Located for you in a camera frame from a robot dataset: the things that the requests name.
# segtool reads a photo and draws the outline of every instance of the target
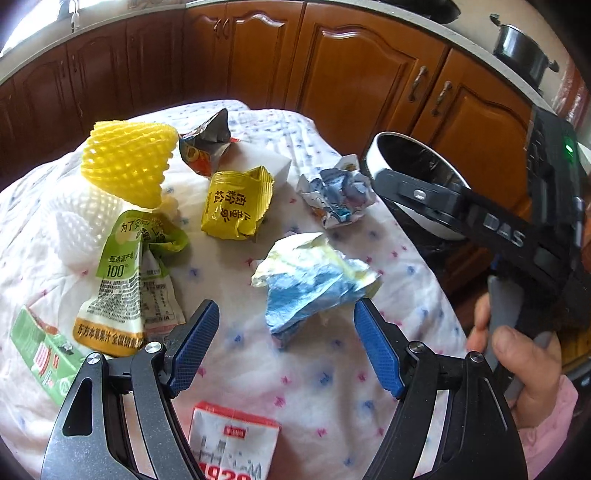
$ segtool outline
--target yellow foam fruit net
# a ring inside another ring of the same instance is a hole
[[[82,153],[82,176],[127,202],[156,208],[177,141],[178,133],[170,125],[97,122]]]

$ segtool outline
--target cooking pot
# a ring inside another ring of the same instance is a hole
[[[558,72],[558,63],[549,61],[531,37],[513,25],[501,24],[498,14],[491,14],[490,19],[500,28],[492,54],[534,89],[540,87],[546,68]]]
[[[458,183],[469,188],[466,180],[440,154],[418,140],[396,132],[376,135],[361,161],[361,172],[372,184],[384,168],[443,187]],[[447,259],[466,243],[465,237],[404,205],[386,198],[382,200],[429,268],[442,280],[446,275]]]

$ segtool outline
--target window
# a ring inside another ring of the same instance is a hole
[[[113,0],[79,0],[79,9],[92,7],[101,2]],[[0,52],[2,57],[7,51],[14,48],[23,40],[37,33],[42,28],[55,22],[60,13],[60,4],[62,0],[41,0],[33,10],[31,10],[13,30],[6,41],[4,48]],[[76,8],[74,0],[70,0],[69,13],[73,13]]]

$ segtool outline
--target pot handle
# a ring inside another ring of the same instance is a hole
[[[499,14],[490,14],[489,17],[497,27],[501,26],[501,20],[499,20]]]

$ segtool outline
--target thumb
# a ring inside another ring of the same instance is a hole
[[[502,326],[492,336],[499,362],[524,384],[514,408],[518,427],[537,426],[554,409],[561,364],[517,330]]]

